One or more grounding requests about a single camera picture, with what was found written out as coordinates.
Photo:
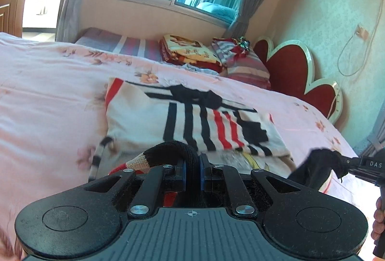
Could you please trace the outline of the person's right hand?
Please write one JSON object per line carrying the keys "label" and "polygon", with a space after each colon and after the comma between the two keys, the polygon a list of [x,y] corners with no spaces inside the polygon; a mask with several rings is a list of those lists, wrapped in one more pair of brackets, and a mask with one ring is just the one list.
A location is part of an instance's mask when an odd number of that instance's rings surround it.
{"label": "person's right hand", "polygon": [[373,230],[371,232],[371,238],[377,242],[380,236],[384,233],[384,210],[382,210],[382,199],[378,198],[376,202],[376,210],[373,215],[375,221],[373,223]]}

